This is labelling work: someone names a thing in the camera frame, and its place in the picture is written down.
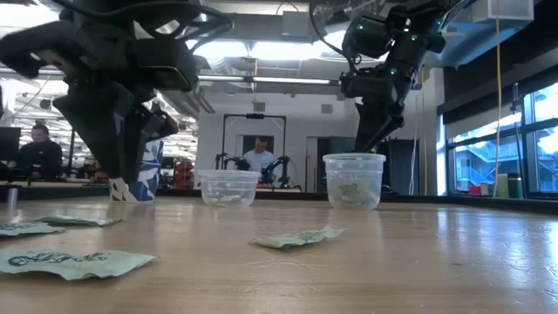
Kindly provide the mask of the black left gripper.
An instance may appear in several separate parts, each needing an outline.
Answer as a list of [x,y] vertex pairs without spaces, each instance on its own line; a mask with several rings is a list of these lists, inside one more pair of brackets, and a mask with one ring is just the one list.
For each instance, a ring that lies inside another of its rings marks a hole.
[[[126,87],[139,94],[190,92],[199,81],[193,54],[180,40],[134,38],[109,24],[55,21],[9,33],[0,38],[0,63],[28,79],[52,65],[70,84],[82,84],[55,99],[54,106],[107,176],[125,181],[138,179],[147,142],[179,131],[159,107],[135,106],[126,117],[134,102]],[[121,85],[101,85],[106,81]]]

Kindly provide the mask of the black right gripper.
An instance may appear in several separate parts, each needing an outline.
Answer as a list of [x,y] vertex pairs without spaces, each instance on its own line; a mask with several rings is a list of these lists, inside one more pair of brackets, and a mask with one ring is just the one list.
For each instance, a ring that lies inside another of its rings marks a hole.
[[361,99],[355,103],[359,115],[356,152],[365,151],[369,142],[370,149],[375,148],[404,126],[405,99],[413,84],[412,66],[378,65],[341,73],[341,93],[348,99]]

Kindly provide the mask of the green printed tea packet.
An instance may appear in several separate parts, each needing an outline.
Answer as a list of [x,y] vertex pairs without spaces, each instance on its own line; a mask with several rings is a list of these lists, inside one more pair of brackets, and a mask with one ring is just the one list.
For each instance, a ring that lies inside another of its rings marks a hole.
[[368,206],[378,201],[378,195],[365,181],[341,182],[336,186],[335,197],[338,201]]
[[243,207],[245,201],[246,199],[242,198],[241,195],[224,195],[221,198],[219,198],[216,202],[218,206]]
[[337,238],[344,231],[346,229],[333,229],[326,226],[322,229],[254,238],[249,243],[272,249],[290,249],[296,246],[318,243],[325,239]]
[[22,236],[65,232],[65,228],[52,227],[42,222],[0,223],[0,236]]
[[2,249],[0,272],[20,274],[45,272],[63,279],[123,276],[155,259],[155,256],[118,250],[98,251],[82,256],[52,249]]

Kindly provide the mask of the white mug with blue pattern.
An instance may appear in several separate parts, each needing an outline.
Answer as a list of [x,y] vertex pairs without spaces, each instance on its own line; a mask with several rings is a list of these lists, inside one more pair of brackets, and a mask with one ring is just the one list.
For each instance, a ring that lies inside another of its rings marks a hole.
[[163,147],[162,140],[146,143],[136,181],[125,183],[122,178],[109,180],[112,201],[153,203],[160,181]]

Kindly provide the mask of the dark tall cabinet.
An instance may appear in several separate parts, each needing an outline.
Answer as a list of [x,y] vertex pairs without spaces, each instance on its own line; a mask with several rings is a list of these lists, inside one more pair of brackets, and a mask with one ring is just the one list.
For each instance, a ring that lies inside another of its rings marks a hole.
[[328,154],[345,154],[352,153],[354,148],[355,139],[352,137],[329,137],[317,139],[317,187],[316,191],[319,194],[327,193],[327,167],[333,171],[339,171],[340,158],[331,159],[329,162],[324,162],[323,157]]

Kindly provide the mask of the clear plastic cup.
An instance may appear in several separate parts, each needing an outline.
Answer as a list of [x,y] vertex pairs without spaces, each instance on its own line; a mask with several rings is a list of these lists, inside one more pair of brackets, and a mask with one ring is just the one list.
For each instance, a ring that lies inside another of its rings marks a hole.
[[327,154],[327,194],[334,208],[375,209],[380,202],[384,162],[382,154]]
[[208,206],[218,206],[217,200],[224,195],[241,195],[246,208],[255,199],[261,174],[241,170],[198,170],[197,179],[201,184],[201,196]]

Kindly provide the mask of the red equipment rack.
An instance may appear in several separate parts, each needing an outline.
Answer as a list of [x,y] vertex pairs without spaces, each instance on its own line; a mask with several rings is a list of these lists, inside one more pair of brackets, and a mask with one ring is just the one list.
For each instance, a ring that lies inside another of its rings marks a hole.
[[174,188],[193,189],[194,188],[194,165],[190,160],[180,161],[174,166]]

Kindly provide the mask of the person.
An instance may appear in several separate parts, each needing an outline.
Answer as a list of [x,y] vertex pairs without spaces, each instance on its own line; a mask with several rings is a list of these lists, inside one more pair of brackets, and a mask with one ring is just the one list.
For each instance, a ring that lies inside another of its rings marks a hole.
[[16,163],[26,175],[54,181],[61,170],[62,158],[62,147],[50,139],[48,127],[38,124],[31,129],[31,142],[20,148]]
[[268,150],[270,137],[258,136],[254,147],[243,154],[243,158],[250,165],[251,171],[260,172],[275,160],[275,156]]

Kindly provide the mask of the long ceiling light strip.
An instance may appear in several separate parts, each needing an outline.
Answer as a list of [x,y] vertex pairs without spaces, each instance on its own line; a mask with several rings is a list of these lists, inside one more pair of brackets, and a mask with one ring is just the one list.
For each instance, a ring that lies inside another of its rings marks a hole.
[[292,84],[292,85],[327,85],[339,86],[338,79],[320,78],[279,78],[279,77],[260,77],[260,76],[220,76],[220,75],[200,75],[199,81],[207,82],[228,82],[228,83],[270,83],[270,84]]

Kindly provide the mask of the large glass window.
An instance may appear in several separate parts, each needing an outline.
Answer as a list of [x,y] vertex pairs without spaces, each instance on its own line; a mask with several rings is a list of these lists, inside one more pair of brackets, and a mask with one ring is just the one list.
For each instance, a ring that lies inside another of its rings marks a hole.
[[517,92],[501,107],[445,124],[447,191],[493,196],[498,174],[517,173],[523,197],[558,198],[558,82]]

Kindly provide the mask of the dark computer monitor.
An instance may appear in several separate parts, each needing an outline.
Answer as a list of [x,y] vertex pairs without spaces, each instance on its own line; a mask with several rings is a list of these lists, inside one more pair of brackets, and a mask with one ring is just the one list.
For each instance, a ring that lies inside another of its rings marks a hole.
[[0,161],[13,161],[19,152],[21,129],[19,127],[0,127]]

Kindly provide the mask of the light green canister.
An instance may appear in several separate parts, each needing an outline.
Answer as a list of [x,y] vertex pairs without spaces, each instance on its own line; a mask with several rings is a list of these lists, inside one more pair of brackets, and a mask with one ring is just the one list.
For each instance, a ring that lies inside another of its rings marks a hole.
[[508,198],[509,187],[507,174],[498,174],[494,186],[494,196],[496,198]]

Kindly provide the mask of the dark green canister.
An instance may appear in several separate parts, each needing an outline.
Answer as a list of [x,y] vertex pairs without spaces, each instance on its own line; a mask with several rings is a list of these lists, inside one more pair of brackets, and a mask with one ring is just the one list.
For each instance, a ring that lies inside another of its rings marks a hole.
[[522,178],[517,173],[509,173],[507,175],[508,196],[511,199],[523,198]]

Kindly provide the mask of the neighbouring rig black frame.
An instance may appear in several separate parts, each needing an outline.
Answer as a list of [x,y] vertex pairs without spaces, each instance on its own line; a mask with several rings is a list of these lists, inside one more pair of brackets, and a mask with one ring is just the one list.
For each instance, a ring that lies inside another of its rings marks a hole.
[[[222,153],[226,153],[225,152],[225,144],[226,144],[226,132],[227,132],[227,128],[228,128],[228,124],[227,124],[227,119],[229,117],[241,117],[241,118],[245,118],[245,119],[281,119],[283,121],[283,127],[282,127],[282,137],[284,139],[286,139],[286,124],[287,124],[287,117],[286,116],[279,116],[279,115],[265,115],[262,113],[247,113],[247,114],[225,114],[223,116],[223,121],[222,121],[222,141],[221,141],[221,152]],[[282,144],[282,152],[284,156],[285,154],[285,148],[286,148],[286,144],[283,143]]]

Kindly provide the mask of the black aluminium table frame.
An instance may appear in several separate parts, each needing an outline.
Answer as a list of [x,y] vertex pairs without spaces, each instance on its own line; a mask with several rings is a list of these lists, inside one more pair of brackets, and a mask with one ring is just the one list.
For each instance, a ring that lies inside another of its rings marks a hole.
[[[82,198],[105,196],[109,200],[109,187],[22,187],[19,185],[0,184],[0,202],[7,202],[9,191],[16,189],[19,200],[51,200],[66,198]],[[327,194],[317,193],[288,193],[288,192],[257,192],[257,200],[285,200],[285,201],[327,201]],[[472,196],[416,196],[382,194],[381,202],[395,203],[431,203],[471,206],[476,208],[501,209],[533,214],[558,216],[558,201],[550,200],[518,200]]]

